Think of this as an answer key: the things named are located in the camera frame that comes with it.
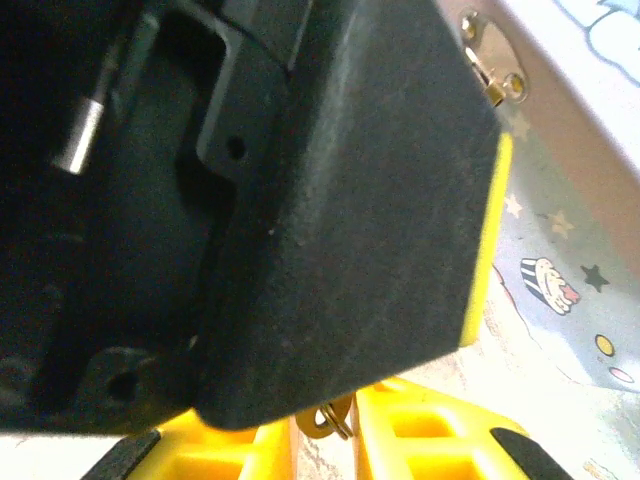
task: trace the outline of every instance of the metal pin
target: metal pin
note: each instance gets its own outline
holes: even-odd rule
[[[103,112],[104,105],[101,103],[89,98],[82,99],[64,152],[53,161],[56,167],[74,175],[82,173]]]

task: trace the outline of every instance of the mounting hole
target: mounting hole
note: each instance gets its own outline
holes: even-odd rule
[[[229,156],[234,160],[242,160],[247,154],[247,147],[240,137],[229,137],[227,140],[227,150]]]
[[[521,75],[510,73],[507,75],[504,88],[509,96],[516,102],[523,101],[527,96],[527,82]]]
[[[107,393],[116,402],[133,402],[136,398],[138,375],[134,372],[125,372],[116,375],[107,384]]]
[[[327,420],[324,418],[324,415],[322,415],[320,409],[316,410],[314,421],[316,422],[317,428],[324,428],[328,425]]]

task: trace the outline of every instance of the star print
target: star print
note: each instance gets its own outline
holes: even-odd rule
[[[518,112],[513,117],[509,118],[509,124],[511,125],[511,133],[513,133],[515,138],[519,138],[525,142],[528,140],[531,125],[529,125],[527,119],[524,118],[522,112]]]
[[[561,235],[565,240],[569,240],[569,231],[576,227],[564,218],[564,212],[560,210],[555,215],[549,215],[549,220],[553,224],[551,231]]]
[[[504,199],[504,203],[507,204],[507,212],[516,218],[520,218],[520,212],[522,211],[522,205],[518,203],[518,199],[512,193],[509,197]]]
[[[591,268],[587,268],[581,265],[580,268],[587,276],[587,278],[585,278],[584,280],[584,283],[586,283],[587,285],[591,285],[596,289],[598,293],[602,293],[602,287],[604,285],[611,285],[609,280],[600,275],[600,267],[598,265],[594,265]]]

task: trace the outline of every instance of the yellow edge strip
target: yellow edge strip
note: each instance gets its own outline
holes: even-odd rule
[[[466,347],[475,342],[482,322],[484,304],[489,290],[491,264],[498,245],[500,217],[502,216],[504,196],[507,191],[512,154],[513,140],[511,135],[503,133],[498,144],[496,165],[491,179],[491,187],[489,188],[487,210],[480,235],[478,259],[476,260],[476,269],[473,275],[473,283],[471,284],[471,295],[469,296],[469,304],[467,305],[462,335],[460,336],[461,347]]]

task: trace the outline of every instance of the metal latch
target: metal latch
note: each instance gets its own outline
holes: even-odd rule
[[[497,107],[506,99],[522,102],[528,93],[527,77],[502,30],[473,10],[462,15],[460,29],[464,54],[491,105]]]

